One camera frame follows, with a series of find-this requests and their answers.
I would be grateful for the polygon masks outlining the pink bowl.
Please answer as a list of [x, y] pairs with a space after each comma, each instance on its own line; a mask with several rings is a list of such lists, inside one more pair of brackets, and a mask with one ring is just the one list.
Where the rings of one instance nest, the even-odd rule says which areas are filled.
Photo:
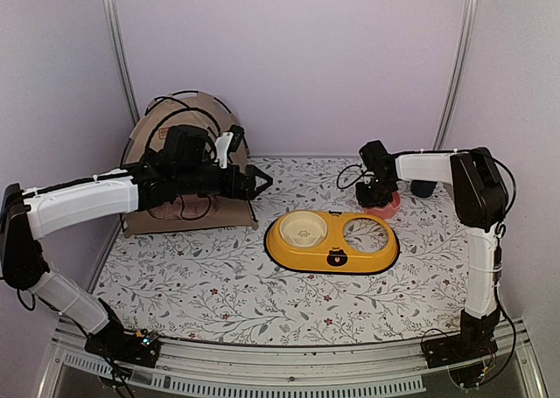
[[394, 192], [393, 197], [392, 197], [392, 201], [390, 203], [388, 203], [387, 205], [382, 206], [382, 207], [374, 207], [374, 206], [364, 207], [363, 211], [364, 211], [364, 213], [374, 215], [374, 216], [379, 217], [379, 218], [384, 219], [384, 220], [388, 220], [388, 219], [393, 218], [397, 214], [397, 212], [400, 208], [401, 202], [402, 201], [401, 201], [401, 196], [400, 196], [399, 192]]

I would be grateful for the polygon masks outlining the pink checkered cushion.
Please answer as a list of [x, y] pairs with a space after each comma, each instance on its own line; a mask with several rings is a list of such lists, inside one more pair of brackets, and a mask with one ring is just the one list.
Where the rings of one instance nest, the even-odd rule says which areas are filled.
[[220, 203], [211, 195], [182, 195], [172, 202], [151, 208], [147, 213], [156, 220], [195, 221], [210, 217], [220, 210]]

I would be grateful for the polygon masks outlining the beige pet tent fabric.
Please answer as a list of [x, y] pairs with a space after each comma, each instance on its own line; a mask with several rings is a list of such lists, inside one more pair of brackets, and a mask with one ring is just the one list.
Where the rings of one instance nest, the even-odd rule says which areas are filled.
[[[223, 102], [192, 91], [159, 96], [150, 102], [132, 130], [122, 156], [123, 164], [139, 161], [145, 145], [159, 151], [172, 126], [187, 124], [205, 130], [212, 141], [239, 123]], [[123, 235], [162, 234], [221, 227], [258, 228], [252, 205], [240, 199], [211, 195], [183, 195], [173, 202], [122, 217]]]

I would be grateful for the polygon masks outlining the cream paw print bowl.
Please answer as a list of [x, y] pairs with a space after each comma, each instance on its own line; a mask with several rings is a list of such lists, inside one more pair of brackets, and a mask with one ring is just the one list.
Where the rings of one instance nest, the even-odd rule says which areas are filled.
[[279, 232], [292, 247], [313, 248], [326, 238], [328, 226], [318, 213], [295, 211], [281, 219]]

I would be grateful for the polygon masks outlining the black tent pole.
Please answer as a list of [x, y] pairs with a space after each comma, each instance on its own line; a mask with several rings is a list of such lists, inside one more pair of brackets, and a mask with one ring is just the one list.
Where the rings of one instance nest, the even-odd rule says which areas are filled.
[[232, 125], [241, 125], [238, 118], [223, 101], [214, 95], [198, 90], [183, 90], [155, 97], [146, 107], [142, 122], [153, 116], [163, 118], [176, 109], [187, 107], [200, 108], [208, 113], [205, 115], [194, 111], [194, 114], [197, 113], [201, 118], [204, 128], [208, 129], [213, 136], [217, 136], [218, 132], [229, 130]]
[[[159, 123], [159, 121], [164, 118], [153, 116], [152, 118], [145, 119], [142, 122], [143, 117], [140, 119], [139, 123], [129, 135], [129, 140], [127, 141], [124, 153], [122, 154], [121, 164], [137, 162], [141, 158], [144, 153], [144, 145], [149, 138], [152, 128], [155, 127]], [[158, 128], [157, 133], [151, 139], [150, 147], [154, 151], [161, 150], [164, 146], [165, 138], [170, 127], [192, 122], [193, 120], [188, 117], [187, 112], [175, 115]]]

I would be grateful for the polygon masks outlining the yellow double bowl holder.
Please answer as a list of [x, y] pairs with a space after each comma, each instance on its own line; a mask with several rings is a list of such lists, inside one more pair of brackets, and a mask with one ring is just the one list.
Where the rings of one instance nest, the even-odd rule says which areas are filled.
[[[280, 221], [288, 213], [267, 228], [263, 239], [264, 250], [278, 266], [300, 273], [370, 276], [380, 274], [396, 263], [400, 254], [399, 240], [383, 219], [365, 213], [309, 212], [318, 213], [328, 226], [326, 238], [316, 247], [295, 248], [283, 240], [279, 232]], [[344, 228], [355, 220], [369, 220], [380, 225], [388, 236], [386, 245], [372, 253], [350, 246], [345, 239]]]

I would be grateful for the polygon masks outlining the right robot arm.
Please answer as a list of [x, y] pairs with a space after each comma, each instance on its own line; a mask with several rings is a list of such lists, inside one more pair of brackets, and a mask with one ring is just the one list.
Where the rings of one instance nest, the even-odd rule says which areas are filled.
[[452, 341], [452, 351], [459, 359], [471, 359], [493, 336], [501, 315], [495, 290], [509, 197], [499, 162], [483, 147], [390, 153], [379, 140], [365, 144], [359, 155], [365, 171], [373, 175], [369, 183], [356, 184], [363, 207], [388, 205], [399, 180], [451, 186], [455, 212], [467, 236], [469, 268], [460, 334]]

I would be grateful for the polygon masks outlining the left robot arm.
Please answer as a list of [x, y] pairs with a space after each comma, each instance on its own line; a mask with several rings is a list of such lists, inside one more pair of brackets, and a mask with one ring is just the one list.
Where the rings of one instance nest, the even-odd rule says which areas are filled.
[[130, 350], [131, 334], [110, 307], [65, 276], [51, 253], [67, 260], [88, 247], [85, 232], [119, 214], [149, 211], [183, 196], [252, 201], [273, 184], [254, 165], [232, 164], [242, 131], [211, 139], [191, 125], [168, 129], [164, 145], [147, 144], [141, 157], [114, 170], [42, 188], [19, 183], [4, 188], [1, 205], [1, 276], [71, 318], [112, 358]]

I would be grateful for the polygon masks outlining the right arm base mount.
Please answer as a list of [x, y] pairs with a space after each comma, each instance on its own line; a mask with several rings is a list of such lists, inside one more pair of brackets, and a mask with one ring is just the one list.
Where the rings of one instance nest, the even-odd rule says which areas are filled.
[[477, 388], [486, 379], [490, 368], [495, 363], [498, 346], [494, 339], [484, 341], [482, 345], [465, 345], [459, 335], [436, 339], [423, 339], [421, 351], [428, 368], [450, 367], [449, 375], [453, 383], [461, 388]]

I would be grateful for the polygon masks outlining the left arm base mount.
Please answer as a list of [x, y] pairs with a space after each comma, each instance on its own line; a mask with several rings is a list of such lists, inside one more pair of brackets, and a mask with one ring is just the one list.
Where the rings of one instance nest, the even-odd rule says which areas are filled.
[[150, 336], [142, 334], [138, 337], [119, 327], [106, 326], [96, 334], [88, 335], [85, 350], [108, 360], [154, 368], [161, 342]]

